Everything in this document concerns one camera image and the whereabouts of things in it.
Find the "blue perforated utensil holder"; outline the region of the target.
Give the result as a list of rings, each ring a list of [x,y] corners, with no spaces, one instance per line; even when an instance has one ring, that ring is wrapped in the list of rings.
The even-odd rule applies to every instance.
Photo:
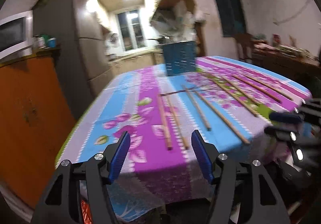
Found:
[[[196,42],[181,41],[162,45],[168,76],[196,71]]]

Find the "kitchen window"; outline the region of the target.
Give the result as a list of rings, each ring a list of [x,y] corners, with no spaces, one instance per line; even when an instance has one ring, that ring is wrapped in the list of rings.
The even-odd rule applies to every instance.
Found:
[[[121,12],[116,17],[125,51],[146,47],[139,10]]]

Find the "light wooden chopstick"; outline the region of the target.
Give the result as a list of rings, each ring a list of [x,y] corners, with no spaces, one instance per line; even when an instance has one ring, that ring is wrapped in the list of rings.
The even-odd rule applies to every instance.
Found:
[[[168,124],[167,124],[167,118],[165,116],[162,97],[160,95],[157,96],[157,103],[158,103],[160,118],[161,118],[162,125],[163,125],[163,132],[164,132],[164,136],[165,136],[166,147],[167,147],[167,150],[172,150],[173,146],[172,146],[172,142],[171,142],[171,136],[170,136],[170,132],[169,132]]]

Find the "blue lidded jar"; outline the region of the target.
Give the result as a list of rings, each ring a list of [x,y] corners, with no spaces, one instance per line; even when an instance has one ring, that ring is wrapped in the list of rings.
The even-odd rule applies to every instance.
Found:
[[[56,38],[49,38],[48,41],[47,41],[47,47],[55,48],[56,46],[57,46]]]

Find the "white microwave oven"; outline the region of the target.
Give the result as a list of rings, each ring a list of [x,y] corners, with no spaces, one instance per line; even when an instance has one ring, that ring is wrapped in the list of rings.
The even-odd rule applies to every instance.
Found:
[[[25,11],[1,20],[1,60],[32,54],[33,12]]]

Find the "orange wooden cabinet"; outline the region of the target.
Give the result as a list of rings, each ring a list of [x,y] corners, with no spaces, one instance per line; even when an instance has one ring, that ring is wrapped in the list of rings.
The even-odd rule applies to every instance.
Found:
[[[60,87],[60,51],[1,64],[1,182],[35,208],[76,121]]]

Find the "worn wooden chopstick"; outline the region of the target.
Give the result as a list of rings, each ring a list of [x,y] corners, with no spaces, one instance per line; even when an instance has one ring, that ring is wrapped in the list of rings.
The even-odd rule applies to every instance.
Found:
[[[182,134],[182,131],[181,131],[181,128],[180,128],[180,122],[179,122],[179,120],[178,120],[178,118],[177,118],[177,116],[176,116],[176,112],[175,112],[174,106],[171,104],[170,97],[169,97],[168,95],[166,95],[165,97],[166,97],[166,99],[167,99],[167,102],[168,102],[170,111],[171,111],[171,113],[172,113],[172,115],[173,115],[173,118],[174,118],[174,120],[175,120],[175,124],[176,124],[176,126],[177,126],[177,131],[178,131],[178,133],[179,133],[179,136],[180,136],[180,139],[181,139],[181,141],[182,141],[182,144],[183,144],[184,148],[185,148],[186,150],[188,150],[188,149],[189,149],[189,145],[188,145],[188,143],[187,143],[187,141],[186,141],[186,138],[185,138],[185,137],[183,136],[183,134]]]

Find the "silver refrigerator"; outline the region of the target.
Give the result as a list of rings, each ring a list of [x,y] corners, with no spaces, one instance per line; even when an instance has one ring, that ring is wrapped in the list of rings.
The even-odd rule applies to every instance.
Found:
[[[94,0],[38,0],[33,6],[33,32],[56,38],[60,56],[56,73],[75,119],[113,79]]]

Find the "green-ended wooden chopstick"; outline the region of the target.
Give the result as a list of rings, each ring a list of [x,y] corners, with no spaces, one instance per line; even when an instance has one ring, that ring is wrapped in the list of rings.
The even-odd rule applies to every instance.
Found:
[[[267,83],[264,83],[264,82],[261,82],[251,76],[248,76],[248,75],[245,75],[248,79],[251,79],[253,81],[255,81],[256,83],[260,83],[261,85],[264,85],[265,87],[269,88],[269,89],[272,89],[273,91],[275,91],[276,93],[279,93],[280,95],[282,95],[283,97],[289,99],[290,101],[294,101],[292,97],[286,95],[285,93],[283,93],[282,91],[272,87],[271,85],[267,84]]]

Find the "dark wooden side table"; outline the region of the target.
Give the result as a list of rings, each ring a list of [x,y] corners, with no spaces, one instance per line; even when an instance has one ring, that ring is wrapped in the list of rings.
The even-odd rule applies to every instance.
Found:
[[[300,84],[304,78],[320,79],[319,61],[309,58],[290,57],[278,51],[267,51],[254,48],[252,64],[275,72]]]

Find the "wooden chair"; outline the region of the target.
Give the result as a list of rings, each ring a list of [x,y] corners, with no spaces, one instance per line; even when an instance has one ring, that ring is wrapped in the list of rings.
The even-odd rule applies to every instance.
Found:
[[[254,43],[252,42],[252,35],[249,33],[238,33],[234,37],[236,42],[237,57],[239,61],[247,62],[252,60],[252,50]]]

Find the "range hood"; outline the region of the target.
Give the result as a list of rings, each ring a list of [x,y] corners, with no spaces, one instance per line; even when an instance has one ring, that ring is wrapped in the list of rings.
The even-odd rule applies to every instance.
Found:
[[[150,25],[163,36],[181,37],[183,21],[187,11],[172,9],[157,9],[150,19]]]

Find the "dark blue window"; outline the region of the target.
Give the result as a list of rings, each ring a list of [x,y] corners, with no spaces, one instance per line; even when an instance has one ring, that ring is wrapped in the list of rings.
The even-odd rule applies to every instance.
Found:
[[[223,37],[245,34],[246,23],[241,0],[216,0]]]

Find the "reddish wooden chopstick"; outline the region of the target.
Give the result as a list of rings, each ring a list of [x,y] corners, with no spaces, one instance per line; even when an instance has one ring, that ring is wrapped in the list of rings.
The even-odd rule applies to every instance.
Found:
[[[244,80],[244,79],[242,79],[242,78],[240,78],[238,76],[235,76],[235,75],[233,75],[233,78],[235,78],[235,79],[237,79],[237,80],[249,85],[250,87],[260,91],[261,93],[263,93],[263,94],[267,95],[268,97],[270,97],[272,100],[275,100],[276,102],[281,104],[281,100],[279,100],[277,97],[273,96],[272,94],[268,93],[264,89],[259,88],[257,85],[254,85],[254,84],[250,83],[249,81],[246,81],[246,80]]]

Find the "floral striped tablecloth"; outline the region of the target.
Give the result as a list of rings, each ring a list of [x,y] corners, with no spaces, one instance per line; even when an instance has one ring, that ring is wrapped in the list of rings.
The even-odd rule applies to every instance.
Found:
[[[165,65],[156,65],[116,76],[79,119],[60,149],[56,161],[83,162],[118,141],[123,131],[131,136],[131,146],[119,178],[109,186],[113,209],[120,221],[132,222],[150,210],[171,202],[210,197],[212,188],[203,178],[195,153],[182,144],[166,95],[170,97],[186,140],[198,130],[203,139],[237,161],[264,156],[269,139],[264,128],[271,111],[292,111],[311,96],[304,86],[269,70],[225,57],[196,60],[197,72],[167,76]],[[255,117],[233,97],[220,89],[200,71],[239,97]],[[281,100],[233,78],[238,76]],[[248,79],[251,76],[282,91],[294,101]],[[261,104],[257,106],[222,79],[226,77]],[[191,91],[211,126],[207,131],[195,107],[182,88]],[[245,145],[232,130],[195,93],[207,99],[244,137]],[[173,149],[167,150],[157,96],[162,97]]]

